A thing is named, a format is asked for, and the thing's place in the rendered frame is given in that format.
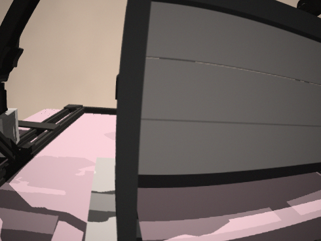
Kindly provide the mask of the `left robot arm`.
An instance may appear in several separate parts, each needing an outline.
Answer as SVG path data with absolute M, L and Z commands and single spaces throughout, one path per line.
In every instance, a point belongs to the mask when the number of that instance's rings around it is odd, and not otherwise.
M 0 25 L 0 115 L 8 111 L 5 83 L 24 49 L 20 36 L 40 0 L 14 0 Z

